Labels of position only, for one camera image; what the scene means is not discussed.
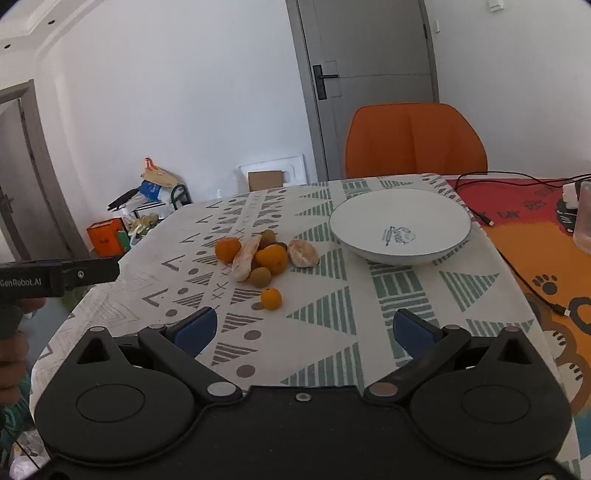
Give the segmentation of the person's left hand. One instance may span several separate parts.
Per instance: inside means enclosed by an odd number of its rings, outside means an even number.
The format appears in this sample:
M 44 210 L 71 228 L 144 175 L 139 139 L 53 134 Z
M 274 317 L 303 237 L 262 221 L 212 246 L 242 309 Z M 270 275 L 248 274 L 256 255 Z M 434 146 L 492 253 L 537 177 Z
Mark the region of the person's left hand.
M 26 375 L 26 336 L 18 331 L 22 318 L 41 309 L 46 300 L 25 299 L 1 305 L 1 405 L 12 405 L 21 397 L 19 382 Z

